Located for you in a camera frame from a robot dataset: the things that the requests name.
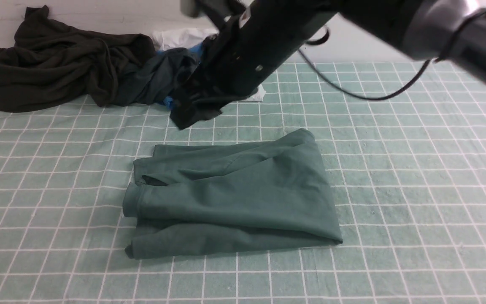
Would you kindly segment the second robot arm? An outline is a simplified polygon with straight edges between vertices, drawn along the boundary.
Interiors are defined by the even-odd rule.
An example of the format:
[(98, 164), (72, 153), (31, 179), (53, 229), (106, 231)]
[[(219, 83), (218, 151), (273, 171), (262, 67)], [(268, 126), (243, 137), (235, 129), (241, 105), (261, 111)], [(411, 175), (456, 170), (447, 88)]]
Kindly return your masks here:
[(178, 129), (243, 100), (336, 14), (413, 60), (449, 60), (486, 84), (486, 8), (476, 0), (182, 0), (182, 14), (207, 16), (219, 30), (201, 62), (174, 90)]

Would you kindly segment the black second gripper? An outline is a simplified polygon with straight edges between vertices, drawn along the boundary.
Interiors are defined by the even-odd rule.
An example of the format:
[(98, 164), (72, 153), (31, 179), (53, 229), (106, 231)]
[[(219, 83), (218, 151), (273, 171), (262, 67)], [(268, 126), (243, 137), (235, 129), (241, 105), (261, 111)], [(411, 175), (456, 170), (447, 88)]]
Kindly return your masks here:
[(216, 118), (231, 102), (253, 95), (280, 65), (336, 14), (333, 0), (254, 0), (222, 18), (206, 16), (219, 33), (205, 40), (197, 69), (173, 93), (170, 119), (178, 129)]

